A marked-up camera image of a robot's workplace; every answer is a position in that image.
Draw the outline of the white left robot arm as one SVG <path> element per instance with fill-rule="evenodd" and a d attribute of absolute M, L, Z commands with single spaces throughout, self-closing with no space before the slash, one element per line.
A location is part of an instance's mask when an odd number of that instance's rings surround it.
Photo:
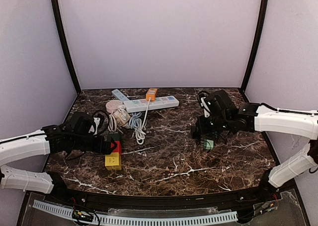
<path fill-rule="evenodd" d="M 106 141 L 104 136 L 91 131 L 78 134 L 56 125 L 2 140 L 0 142 L 0 187 L 51 195 L 62 194 L 67 190 L 67 186 L 58 173 L 26 171 L 9 167 L 8 163 L 62 151 L 71 153 L 73 150 L 109 155 L 116 148 L 117 143 L 114 139 Z"/>

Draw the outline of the red cube socket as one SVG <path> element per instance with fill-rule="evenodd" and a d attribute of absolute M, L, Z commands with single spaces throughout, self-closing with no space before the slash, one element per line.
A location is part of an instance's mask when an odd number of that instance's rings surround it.
<path fill-rule="evenodd" d="M 112 149 L 112 153 L 118 153 L 119 155 L 121 155 L 122 154 L 121 141 L 111 142 L 111 149 Z"/>

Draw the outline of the dark green cube socket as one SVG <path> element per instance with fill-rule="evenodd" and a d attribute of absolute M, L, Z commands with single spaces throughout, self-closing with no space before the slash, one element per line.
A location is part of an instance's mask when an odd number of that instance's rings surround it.
<path fill-rule="evenodd" d="M 106 136 L 106 142 L 121 142 L 122 141 L 122 134 L 120 132 L 110 132 Z"/>

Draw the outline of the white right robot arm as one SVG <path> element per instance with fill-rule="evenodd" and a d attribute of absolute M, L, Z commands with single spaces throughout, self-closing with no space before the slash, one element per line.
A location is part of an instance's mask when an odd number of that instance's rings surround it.
<path fill-rule="evenodd" d="M 240 108 L 207 105 L 210 109 L 191 128 L 191 136 L 227 131 L 278 132 L 308 138 L 309 142 L 280 165 L 267 170 L 260 187 L 277 189 L 287 181 L 318 165 L 318 113 L 273 108 L 265 103 L 245 103 Z"/>

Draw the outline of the yellow cube socket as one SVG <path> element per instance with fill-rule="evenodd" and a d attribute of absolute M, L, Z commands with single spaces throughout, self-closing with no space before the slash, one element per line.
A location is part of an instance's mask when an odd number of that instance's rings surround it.
<path fill-rule="evenodd" d="M 112 152 L 105 156 L 105 167 L 109 171 L 122 170 L 121 154 Z"/>

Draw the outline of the light green plug adapter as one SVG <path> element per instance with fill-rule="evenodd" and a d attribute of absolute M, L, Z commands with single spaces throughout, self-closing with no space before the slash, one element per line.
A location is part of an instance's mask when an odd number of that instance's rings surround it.
<path fill-rule="evenodd" d="M 204 140 L 203 141 L 203 149 L 207 151 L 211 151 L 214 149 L 214 141 L 213 140 Z"/>

